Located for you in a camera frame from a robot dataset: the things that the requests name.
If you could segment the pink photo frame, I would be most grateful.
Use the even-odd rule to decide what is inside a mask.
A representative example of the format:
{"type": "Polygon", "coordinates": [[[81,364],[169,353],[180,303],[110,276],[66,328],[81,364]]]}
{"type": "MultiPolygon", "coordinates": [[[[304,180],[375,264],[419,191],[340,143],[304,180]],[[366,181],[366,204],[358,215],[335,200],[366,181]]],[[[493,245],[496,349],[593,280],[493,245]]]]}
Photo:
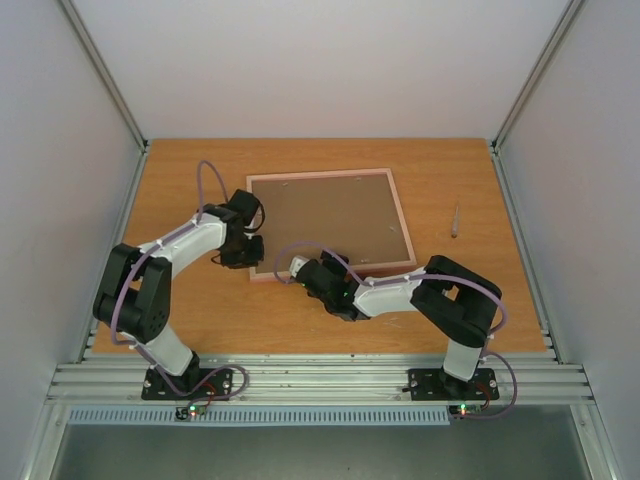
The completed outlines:
{"type": "Polygon", "coordinates": [[[417,265],[389,168],[250,175],[247,190],[262,202],[265,258],[249,269],[252,283],[288,276],[292,257],[328,248],[358,273],[417,265]]]}

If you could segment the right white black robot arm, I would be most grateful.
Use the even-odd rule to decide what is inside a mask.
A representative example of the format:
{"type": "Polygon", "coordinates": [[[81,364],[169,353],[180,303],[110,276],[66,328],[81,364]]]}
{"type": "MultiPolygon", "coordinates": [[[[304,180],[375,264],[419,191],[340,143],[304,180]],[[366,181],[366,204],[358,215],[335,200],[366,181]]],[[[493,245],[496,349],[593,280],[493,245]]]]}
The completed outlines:
{"type": "Polygon", "coordinates": [[[436,385],[448,399],[461,399],[477,382],[480,356],[507,319],[501,290],[455,261],[437,255],[412,272],[385,278],[352,275],[346,259],[324,251],[319,259],[296,256],[289,273],[325,310],[344,321],[384,314],[422,314],[448,338],[447,352],[436,385]]]}

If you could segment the clear plastic screwdriver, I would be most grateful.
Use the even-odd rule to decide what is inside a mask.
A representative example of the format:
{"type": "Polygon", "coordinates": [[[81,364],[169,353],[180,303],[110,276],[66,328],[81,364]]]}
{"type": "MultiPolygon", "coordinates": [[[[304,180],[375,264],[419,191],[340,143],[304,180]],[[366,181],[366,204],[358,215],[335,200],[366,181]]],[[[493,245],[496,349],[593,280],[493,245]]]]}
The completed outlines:
{"type": "Polygon", "coordinates": [[[459,235],[459,222],[460,222],[460,204],[456,203],[455,211],[453,215],[452,225],[451,225],[451,238],[457,238],[459,235]]]}

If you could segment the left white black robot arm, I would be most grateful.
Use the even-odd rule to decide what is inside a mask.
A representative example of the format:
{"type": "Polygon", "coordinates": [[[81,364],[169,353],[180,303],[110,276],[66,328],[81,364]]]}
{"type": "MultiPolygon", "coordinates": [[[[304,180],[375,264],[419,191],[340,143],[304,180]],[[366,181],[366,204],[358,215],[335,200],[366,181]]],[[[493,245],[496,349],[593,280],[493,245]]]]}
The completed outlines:
{"type": "Polygon", "coordinates": [[[237,190],[221,205],[206,204],[166,236],[111,250],[93,303],[93,317],[121,342],[149,359],[152,371],[179,398],[195,395],[204,381],[197,354],[169,325],[173,279],[216,251],[229,269],[256,267],[264,241],[252,222],[266,217],[253,194],[237,190]]]}

